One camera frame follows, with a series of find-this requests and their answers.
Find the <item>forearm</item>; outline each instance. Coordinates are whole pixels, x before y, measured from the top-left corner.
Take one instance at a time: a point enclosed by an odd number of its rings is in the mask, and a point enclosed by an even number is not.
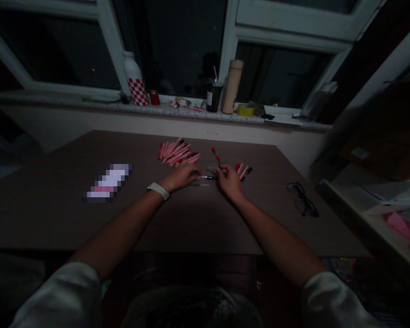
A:
[[[303,286],[315,274],[327,271],[324,263],[299,238],[244,196],[233,199],[264,252],[295,285]]]
[[[163,202],[149,191],[92,236],[67,262],[84,262],[104,280],[133,248]]]

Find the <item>black eyeglasses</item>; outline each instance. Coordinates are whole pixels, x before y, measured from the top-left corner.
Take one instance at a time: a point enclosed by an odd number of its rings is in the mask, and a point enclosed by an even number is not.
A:
[[[290,194],[297,197],[295,200],[295,206],[303,216],[308,214],[312,217],[319,217],[319,212],[316,206],[314,206],[311,200],[305,197],[304,187],[302,187],[299,182],[289,184],[287,190]]]

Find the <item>granite windowsill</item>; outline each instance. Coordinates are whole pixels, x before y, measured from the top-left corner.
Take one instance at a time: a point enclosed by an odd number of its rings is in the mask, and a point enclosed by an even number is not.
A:
[[[191,118],[207,121],[220,121],[229,123],[243,123],[243,124],[255,124],[255,125],[287,125],[295,128],[315,129],[315,130],[330,130],[332,126],[307,122],[303,120],[294,119],[289,114],[276,114],[273,113],[275,118],[265,120],[256,116],[245,117],[237,115],[224,114],[222,112],[209,113],[207,111],[197,112],[187,108],[173,109],[167,104],[161,104],[159,106],[136,106],[133,104],[116,103],[97,103],[97,102],[85,102],[82,101],[82,97],[74,95],[51,95],[51,94],[27,94],[26,92],[0,92],[0,104],[18,104],[18,105],[48,105],[56,107],[68,107],[68,108],[86,108],[93,110],[111,111],[111,112],[124,112],[124,113],[136,113],[136,114],[149,114],[159,115],[167,117],[178,118]]]

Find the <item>shirt sleeve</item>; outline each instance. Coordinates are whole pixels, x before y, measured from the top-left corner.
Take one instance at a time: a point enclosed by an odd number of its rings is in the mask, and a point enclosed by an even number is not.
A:
[[[306,327],[385,327],[333,273],[313,276],[302,290]]]
[[[101,309],[97,272],[84,263],[68,263],[21,306],[10,328],[101,327]]]

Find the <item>beige thermos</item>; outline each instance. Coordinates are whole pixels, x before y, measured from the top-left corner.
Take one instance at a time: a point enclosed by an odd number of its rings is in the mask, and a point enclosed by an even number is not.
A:
[[[232,114],[236,103],[238,86],[240,84],[241,71],[243,70],[243,61],[232,60],[229,65],[228,80],[226,82],[225,100],[223,102],[222,112]]]

